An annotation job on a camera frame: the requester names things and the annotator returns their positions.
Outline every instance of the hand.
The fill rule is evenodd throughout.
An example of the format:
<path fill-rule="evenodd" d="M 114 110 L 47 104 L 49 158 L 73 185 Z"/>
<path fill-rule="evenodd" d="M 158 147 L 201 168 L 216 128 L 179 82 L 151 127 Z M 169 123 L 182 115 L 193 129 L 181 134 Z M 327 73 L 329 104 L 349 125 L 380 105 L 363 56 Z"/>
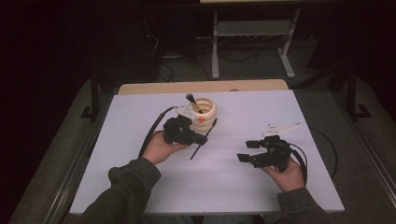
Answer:
<path fill-rule="evenodd" d="M 292 158 L 289 158 L 288 169 L 282 173 L 279 172 L 277 167 L 263 167 L 262 170 L 273 178 L 282 192 L 302 189 L 305 187 L 301 167 Z"/>
<path fill-rule="evenodd" d="M 163 139 L 163 132 L 157 131 L 152 135 L 142 157 L 148 159 L 155 165 L 165 161 L 172 153 L 186 147 L 189 146 L 181 144 L 167 144 Z"/>

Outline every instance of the gray sleeve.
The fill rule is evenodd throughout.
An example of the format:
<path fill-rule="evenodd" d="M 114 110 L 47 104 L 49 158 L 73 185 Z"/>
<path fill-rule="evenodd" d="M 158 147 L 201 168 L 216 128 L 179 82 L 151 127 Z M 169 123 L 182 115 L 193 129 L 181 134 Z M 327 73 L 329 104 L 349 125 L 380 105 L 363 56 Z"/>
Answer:
<path fill-rule="evenodd" d="M 281 210 L 280 223 L 329 223 L 326 213 L 315 202 L 308 189 L 296 189 L 277 195 Z"/>
<path fill-rule="evenodd" d="M 111 168 L 108 177 L 111 188 L 85 210 L 78 223 L 139 223 L 160 171 L 150 161 L 139 158 Z"/>

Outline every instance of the black handheld controller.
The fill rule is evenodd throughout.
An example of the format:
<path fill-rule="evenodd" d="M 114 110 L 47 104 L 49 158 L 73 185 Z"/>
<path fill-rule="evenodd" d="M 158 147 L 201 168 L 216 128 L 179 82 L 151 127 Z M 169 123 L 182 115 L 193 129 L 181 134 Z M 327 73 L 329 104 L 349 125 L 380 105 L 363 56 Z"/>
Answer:
<path fill-rule="evenodd" d="M 180 143 L 183 145 L 191 145 L 196 143 L 203 146 L 207 142 L 207 138 L 190 129 L 192 121 L 188 118 L 178 115 L 177 118 L 171 118 L 163 125 L 163 138 L 166 143 Z"/>
<path fill-rule="evenodd" d="M 255 168 L 276 166 L 280 172 L 288 168 L 288 160 L 292 149 L 290 144 L 281 140 L 279 135 L 267 136 L 260 141 L 246 141 L 247 148 L 264 147 L 267 152 L 250 156 L 248 154 L 237 154 L 239 161 L 250 162 Z"/>

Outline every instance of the white cup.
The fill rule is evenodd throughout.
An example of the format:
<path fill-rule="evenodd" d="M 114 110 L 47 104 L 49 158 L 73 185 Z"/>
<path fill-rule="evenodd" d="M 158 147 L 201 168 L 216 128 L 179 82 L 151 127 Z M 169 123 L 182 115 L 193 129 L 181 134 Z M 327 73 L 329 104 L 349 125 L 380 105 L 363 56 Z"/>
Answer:
<path fill-rule="evenodd" d="M 203 114 L 200 114 L 195 106 L 192 107 L 198 119 L 192 121 L 191 128 L 198 133 L 206 133 L 212 127 L 213 121 L 217 117 L 216 104 L 207 98 L 199 98 L 195 102 Z"/>

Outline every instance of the person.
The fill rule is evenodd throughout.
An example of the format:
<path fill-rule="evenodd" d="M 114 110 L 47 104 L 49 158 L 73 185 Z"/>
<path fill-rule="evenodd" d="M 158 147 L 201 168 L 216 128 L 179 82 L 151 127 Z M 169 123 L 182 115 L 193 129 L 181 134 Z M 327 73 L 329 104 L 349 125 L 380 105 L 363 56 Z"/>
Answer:
<path fill-rule="evenodd" d="M 186 147 L 188 146 L 167 144 L 163 139 L 163 132 L 152 135 L 141 158 L 109 170 L 111 187 L 87 207 L 77 223 L 140 223 L 151 190 L 161 178 L 155 165 Z M 328 223 L 325 212 L 304 187 L 302 171 L 297 162 L 290 159 L 288 169 L 282 173 L 276 167 L 262 169 L 274 179 L 282 191 L 277 195 L 282 224 Z M 248 217 L 233 216 L 233 221 L 227 223 L 252 223 L 252 218 Z M 219 223 L 216 218 L 218 217 L 208 218 L 204 223 Z M 188 217 L 175 217 L 174 223 L 192 221 Z"/>

